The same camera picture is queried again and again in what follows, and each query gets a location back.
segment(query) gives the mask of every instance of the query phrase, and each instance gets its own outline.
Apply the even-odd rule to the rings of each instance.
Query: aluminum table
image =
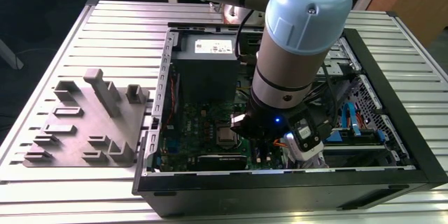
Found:
[[[88,1],[0,147],[1,223],[442,223],[448,186],[368,210],[293,212],[162,220],[130,194],[130,168],[26,168],[24,153],[56,105],[52,87],[101,68],[116,87],[156,89],[166,22],[221,23],[202,4]],[[448,76],[398,18],[353,11],[356,28],[437,159],[448,170]],[[144,125],[149,126],[149,116]]]

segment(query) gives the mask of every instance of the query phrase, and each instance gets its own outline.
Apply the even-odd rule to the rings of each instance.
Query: black cable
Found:
[[[336,127],[336,125],[337,125],[337,112],[338,112],[337,99],[336,99],[334,88],[333,88],[333,84],[330,82],[330,78],[329,78],[329,74],[328,74],[325,63],[321,64],[321,69],[322,69],[324,74],[325,74],[325,79],[326,79],[326,83],[328,83],[328,89],[329,89],[329,93],[330,93],[330,100],[333,102],[333,107],[334,107],[334,116],[333,116],[332,126]]]
[[[250,96],[249,96],[249,94],[245,92],[245,91],[242,91],[242,90],[240,90],[240,89],[237,89],[236,90],[248,100],[250,99]]]
[[[312,101],[314,98],[320,96],[320,94],[325,91],[326,83],[321,83],[317,87],[314,87],[305,97],[302,98],[304,102]]]
[[[250,10],[249,13],[245,15],[245,17],[244,17],[244,19],[242,19],[242,21],[241,21],[241,23],[240,23],[238,29],[237,29],[238,31],[236,32],[236,40],[234,40],[234,56],[236,56],[236,59],[237,59],[238,61],[241,61],[241,60],[240,60],[240,58],[241,58],[241,55],[240,55],[240,36],[241,36],[241,31],[242,31],[242,27],[244,27],[244,25],[245,25],[245,22],[246,22],[248,19],[250,18],[252,14],[253,14],[253,10]]]
[[[308,97],[305,100],[302,100],[304,103],[310,103],[316,100],[318,100],[320,98],[322,98],[322,92],[314,94],[313,96]]]

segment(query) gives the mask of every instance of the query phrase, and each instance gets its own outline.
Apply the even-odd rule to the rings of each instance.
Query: computer chassis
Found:
[[[154,167],[161,122],[166,118],[162,108],[176,33],[234,36],[237,30],[233,25],[169,26],[152,107],[152,126],[141,138],[132,188],[132,193],[146,200],[160,216],[366,209],[412,191],[428,190],[448,182],[446,174],[354,29],[344,30],[326,60],[336,69],[338,62],[348,63],[357,73],[356,82],[340,95],[360,107],[368,127],[385,133],[388,143],[396,149],[393,158],[401,160],[400,164],[160,172]],[[244,33],[260,35],[262,28],[248,27]]]

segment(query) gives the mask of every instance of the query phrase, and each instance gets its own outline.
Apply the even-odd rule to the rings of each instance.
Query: white label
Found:
[[[232,54],[232,41],[218,39],[198,39],[194,43],[196,54]]]

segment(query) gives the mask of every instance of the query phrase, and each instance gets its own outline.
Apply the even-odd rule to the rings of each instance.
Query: dark floor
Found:
[[[0,60],[0,143],[46,70],[86,0],[0,0],[0,39],[13,52],[22,52],[21,70]],[[166,2],[166,0],[118,0]],[[198,3],[196,0],[178,0]],[[429,47],[434,59],[448,70],[448,31]]]
[[[437,39],[430,43],[428,52],[442,70],[448,73],[448,28],[445,28]]]

